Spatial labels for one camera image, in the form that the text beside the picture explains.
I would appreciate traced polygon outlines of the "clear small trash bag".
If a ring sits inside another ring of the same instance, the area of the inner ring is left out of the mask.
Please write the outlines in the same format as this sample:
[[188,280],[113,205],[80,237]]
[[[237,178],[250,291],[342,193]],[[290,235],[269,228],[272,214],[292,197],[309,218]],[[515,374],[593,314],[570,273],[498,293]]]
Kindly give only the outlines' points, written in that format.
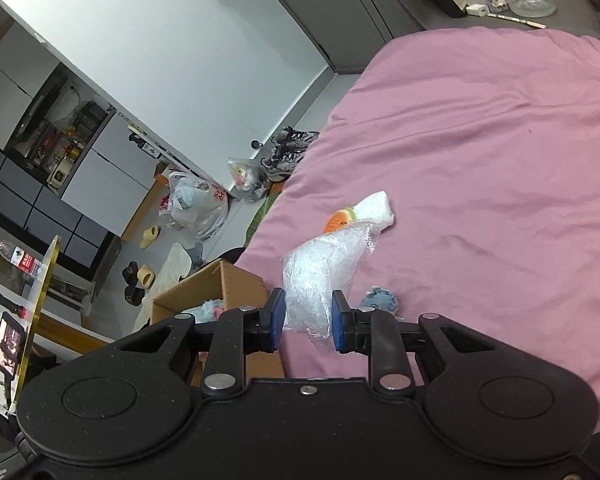
[[258,162],[252,159],[230,158],[227,167],[233,180],[233,195],[236,198],[254,203],[268,192],[271,182]]

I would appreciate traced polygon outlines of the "pink bed sheet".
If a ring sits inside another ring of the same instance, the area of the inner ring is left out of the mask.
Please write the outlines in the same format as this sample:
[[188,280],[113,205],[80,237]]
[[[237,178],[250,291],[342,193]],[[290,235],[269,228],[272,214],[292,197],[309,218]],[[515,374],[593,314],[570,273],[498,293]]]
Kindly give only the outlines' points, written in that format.
[[354,274],[568,368],[600,402],[600,40],[439,29],[390,42],[335,106],[239,265],[268,287],[337,210],[396,216]]

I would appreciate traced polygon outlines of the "fluffy blue-grey plush toy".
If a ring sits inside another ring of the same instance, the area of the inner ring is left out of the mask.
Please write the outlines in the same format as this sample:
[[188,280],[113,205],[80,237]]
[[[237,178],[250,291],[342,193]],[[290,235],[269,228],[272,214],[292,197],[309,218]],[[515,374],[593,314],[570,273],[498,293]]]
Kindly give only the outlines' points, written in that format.
[[198,307],[186,309],[183,314],[192,316],[197,324],[204,324],[216,322],[224,311],[224,301],[213,299],[205,301]]

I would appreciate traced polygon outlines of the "clear bubble wrap bag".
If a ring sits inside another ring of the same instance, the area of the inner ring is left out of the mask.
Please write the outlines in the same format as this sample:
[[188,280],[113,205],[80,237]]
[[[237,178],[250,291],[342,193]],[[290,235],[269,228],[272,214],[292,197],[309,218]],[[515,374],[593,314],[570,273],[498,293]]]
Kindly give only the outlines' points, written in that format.
[[334,351],[332,293],[348,294],[354,274],[380,235],[373,222],[355,222],[300,245],[284,258],[284,330],[303,334],[321,354]]

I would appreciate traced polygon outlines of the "white round table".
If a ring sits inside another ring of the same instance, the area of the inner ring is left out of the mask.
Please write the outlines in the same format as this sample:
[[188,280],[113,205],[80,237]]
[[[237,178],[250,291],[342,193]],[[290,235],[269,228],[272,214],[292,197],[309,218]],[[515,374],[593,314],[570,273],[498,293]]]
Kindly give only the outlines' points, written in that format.
[[0,284],[0,415],[15,411],[26,381],[27,369],[46,292],[60,252],[54,237],[40,263],[40,270],[22,296]]

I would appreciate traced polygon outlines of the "white plastic shopping bag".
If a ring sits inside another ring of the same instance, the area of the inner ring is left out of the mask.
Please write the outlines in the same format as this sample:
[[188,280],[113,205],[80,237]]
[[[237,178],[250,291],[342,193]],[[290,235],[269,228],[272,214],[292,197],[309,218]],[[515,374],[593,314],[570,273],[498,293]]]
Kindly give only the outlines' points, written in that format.
[[216,184],[183,171],[169,174],[169,199],[166,210],[180,228],[200,240],[219,231],[228,217],[228,197]]

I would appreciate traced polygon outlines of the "brown cardboard box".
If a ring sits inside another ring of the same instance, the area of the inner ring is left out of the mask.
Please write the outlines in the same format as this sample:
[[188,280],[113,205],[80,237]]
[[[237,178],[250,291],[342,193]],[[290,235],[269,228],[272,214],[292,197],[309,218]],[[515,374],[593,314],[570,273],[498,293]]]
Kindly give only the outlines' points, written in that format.
[[216,260],[158,295],[151,308],[150,324],[207,300],[222,300],[226,310],[243,306],[263,307],[268,290],[260,276],[239,269],[224,260]]

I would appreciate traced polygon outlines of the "white floor towel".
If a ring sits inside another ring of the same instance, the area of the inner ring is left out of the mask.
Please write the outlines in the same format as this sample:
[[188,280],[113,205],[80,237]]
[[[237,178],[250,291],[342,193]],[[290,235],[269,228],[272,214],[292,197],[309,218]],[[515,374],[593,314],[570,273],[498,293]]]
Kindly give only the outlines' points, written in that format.
[[151,289],[140,304],[140,312],[135,318],[133,330],[140,330],[151,317],[152,302],[154,299],[178,284],[182,278],[187,278],[192,270],[192,258],[180,243],[174,243],[170,249],[166,262],[163,263]]

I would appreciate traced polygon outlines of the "denim elephant toy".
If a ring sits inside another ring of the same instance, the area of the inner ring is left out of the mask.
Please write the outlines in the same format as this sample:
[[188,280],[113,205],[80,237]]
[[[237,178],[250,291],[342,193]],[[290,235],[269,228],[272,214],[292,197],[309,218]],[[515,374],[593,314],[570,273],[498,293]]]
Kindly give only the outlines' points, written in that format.
[[364,298],[358,304],[358,310],[376,309],[391,313],[397,320],[400,320],[398,315],[399,305],[398,297],[390,292],[389,289],[374,286],[370,288]]

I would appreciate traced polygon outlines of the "plastic water bottle red label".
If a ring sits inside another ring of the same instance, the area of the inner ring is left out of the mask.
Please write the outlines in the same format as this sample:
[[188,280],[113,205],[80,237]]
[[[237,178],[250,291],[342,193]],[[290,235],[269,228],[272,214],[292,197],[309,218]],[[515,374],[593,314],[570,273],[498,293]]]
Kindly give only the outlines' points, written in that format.
[[0,238],[0,255],[21,272],[37,278],[46,266],[18,245]]

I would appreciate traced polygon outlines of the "white cloth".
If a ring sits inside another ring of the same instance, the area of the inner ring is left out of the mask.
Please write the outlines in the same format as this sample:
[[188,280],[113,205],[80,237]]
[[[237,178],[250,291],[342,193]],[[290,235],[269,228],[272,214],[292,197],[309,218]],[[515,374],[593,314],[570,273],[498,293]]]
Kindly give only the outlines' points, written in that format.
[[378,231],[388,229],[394,223],[394,213],[385,191],[366,196],[353,206],[353,212],[356,222],[370,222]]

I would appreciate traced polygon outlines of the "smartphone on stand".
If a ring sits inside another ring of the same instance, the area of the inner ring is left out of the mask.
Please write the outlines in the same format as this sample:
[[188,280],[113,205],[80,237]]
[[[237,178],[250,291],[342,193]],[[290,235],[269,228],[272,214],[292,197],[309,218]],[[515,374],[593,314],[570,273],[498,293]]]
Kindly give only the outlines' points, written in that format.
[[25,343],[24,327],[4,312],[0,318],[0,371],[10,379],[16,376]]

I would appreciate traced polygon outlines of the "spray bottle on rack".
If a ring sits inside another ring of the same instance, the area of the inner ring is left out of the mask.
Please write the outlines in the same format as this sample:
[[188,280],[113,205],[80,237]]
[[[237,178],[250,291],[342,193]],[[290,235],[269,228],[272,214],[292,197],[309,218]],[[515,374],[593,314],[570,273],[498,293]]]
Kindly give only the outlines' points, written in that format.
[[152,158],[160,157],[160,152],[152,144],[150,144],[148,141],[141,138],[137,134],[131,133],[129,135],[129,141],[133,142],[141,151],[151,156]]

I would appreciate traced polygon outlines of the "yellow slipper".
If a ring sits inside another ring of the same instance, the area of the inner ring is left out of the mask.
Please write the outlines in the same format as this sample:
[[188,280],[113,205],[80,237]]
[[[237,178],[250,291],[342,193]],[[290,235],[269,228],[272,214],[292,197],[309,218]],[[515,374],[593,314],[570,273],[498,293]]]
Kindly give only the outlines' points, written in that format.
[[156,274],[147,264],[140,266],[136,272],[137,284],[144,289],[150,289],[156,279]]
[[160,226],[150,226],[149,228],[144,229],[142,239],[140,240],[140,249],[146,249],[152,243],[155,243],[157,238],[160,236],[160,233]]

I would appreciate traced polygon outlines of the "yellow slipper near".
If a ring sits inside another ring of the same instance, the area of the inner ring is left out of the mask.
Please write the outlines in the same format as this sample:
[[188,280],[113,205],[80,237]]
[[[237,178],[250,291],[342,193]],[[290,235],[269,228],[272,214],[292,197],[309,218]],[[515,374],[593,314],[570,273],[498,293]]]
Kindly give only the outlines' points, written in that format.
[[137,284],[144,289],[150,289],[156,279],[156,274],[147,264],[140,266],[136,272]]

